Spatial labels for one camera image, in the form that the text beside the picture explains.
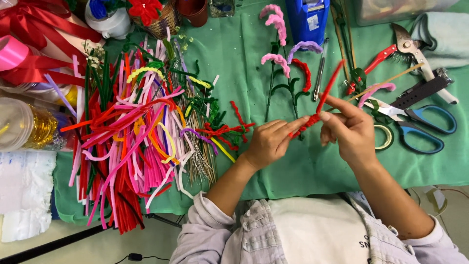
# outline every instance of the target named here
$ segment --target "pink pipe cleaner flower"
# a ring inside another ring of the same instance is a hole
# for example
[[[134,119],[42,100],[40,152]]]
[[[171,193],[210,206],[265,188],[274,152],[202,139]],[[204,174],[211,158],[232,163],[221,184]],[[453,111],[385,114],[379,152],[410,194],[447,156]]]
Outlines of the pink pipe cleaner flower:
[[[282,66],[283,74],[285,74],[285,77],[290,78],[290,67],[282,55],[268,53],[262,57],[261,63],[264,64],[268,60],[272,60],[275,64]]]
[[[285,21],[277,14],[270,14],[269,19],[265,22],[266,26],[274,24],[275,29],[279,33],[280,45],[287,44],[287,29],[285,28]]]
[[[281,19],[283,19],[283,12],[280,9],[280,7],[277,5],[266,5],[262,9],[261,14],[259,15],[259,18],[263,18],[270,11],[274,11],[276,14],[280,16]]]
[[[393,83],[385,83],[383,85],[380,85],[380,86],[376,86],[373,90],[371,90],[370,92],[368,93],[365,93],[361,98],[360,98],[360,101],[358,102],[358,105],[357,107],[362,109],[363,105],[365,104],[365,101],[370,97],[372,96],[377,90],[381,89],[381,88],[386,88],[388,91],[392,92],[396,89],[396,85],[393,84]]]
[[[319,46],[314,41],[300,41],[300,42],[298,42],[298,44],[293,46],[293,48],[290,50],[290,54],[288,54],[288,59],[287,59],[288,64],[292,63],[293,53],[295,53],[300,48],[307,49],[307,50],[310,50],[310,51],[314,51],[318,54],[322,53],[322,51],[323,51],[321,46]]]

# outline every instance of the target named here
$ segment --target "red poinsettia flower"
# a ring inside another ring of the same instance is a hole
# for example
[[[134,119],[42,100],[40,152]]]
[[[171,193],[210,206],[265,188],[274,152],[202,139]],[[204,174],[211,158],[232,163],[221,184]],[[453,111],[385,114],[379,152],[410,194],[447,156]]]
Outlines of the red poinsettia flower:
[[[129,2],[132,4],[129,14],[139,16],[144,26],[149,26],[153,19],[158,19],[157,9],[163,9],[163,5],[158,0],[129,0]]]

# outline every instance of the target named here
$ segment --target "sleeve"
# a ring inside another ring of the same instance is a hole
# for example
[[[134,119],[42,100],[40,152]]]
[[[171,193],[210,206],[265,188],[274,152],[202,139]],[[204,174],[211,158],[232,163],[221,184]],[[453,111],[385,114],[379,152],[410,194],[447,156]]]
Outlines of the sleeve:
[[[469,260],[459,252],[451,238],[446,234],[438,220],[435,221],[433,231],[426,237],[403,240],[404,244],[412,246],[415,256],[421,264],[469,264]]]
[[[194,197],[188,217],[169,264],[219,264],[235,218],[224,214],[204,192]]]

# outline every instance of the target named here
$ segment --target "gray jacket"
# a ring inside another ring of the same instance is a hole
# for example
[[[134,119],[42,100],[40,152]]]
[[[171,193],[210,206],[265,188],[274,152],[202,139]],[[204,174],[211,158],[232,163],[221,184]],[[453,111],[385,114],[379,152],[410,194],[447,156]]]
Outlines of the gray jacket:
[[[204,195],[200,192],[194,197],[170,264],[287,264],[266,200],[250,201],[250,209],[241,217],[242,227],[232,233],[235,217],[225,215]],[[395,228],[372,216],[363,194],[347,193],[347,198],[368,231],[368,263],[469,264],[437,219],[433,218],[435,228],[428,236],[401,241]]]

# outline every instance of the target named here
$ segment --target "ribbon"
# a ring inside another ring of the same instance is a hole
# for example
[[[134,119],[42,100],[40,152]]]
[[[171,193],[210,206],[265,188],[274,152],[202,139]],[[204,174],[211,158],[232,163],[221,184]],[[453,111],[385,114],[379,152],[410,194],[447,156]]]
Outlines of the ribbon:
[[[69,74],[56,72],[51,69],[69,67],[73,69],[73,63],[59,61],[46,56],[34,55],[29,47],[10,35],[0,38],[0,43],[5,43],[0,50],[0,64],[8,64],[0,72],[0,78],[20,85],[22,83],[48,83],[44,74],[49,74],[58,84],[70,84],[84,86],[84,79]]]
[[[38,50],[47,46],[48,38],[69,58],[77,55],[81,64],[80,71],[84,74],[85,56],[60,35],[56,28],[92,42],[99,42],[101,35],[90,28],[67,21],[66,18],[71,15],[68,4],[63,0],[18,0],[16,5],[0,10],[0,36],[12,32],[22,42]]]

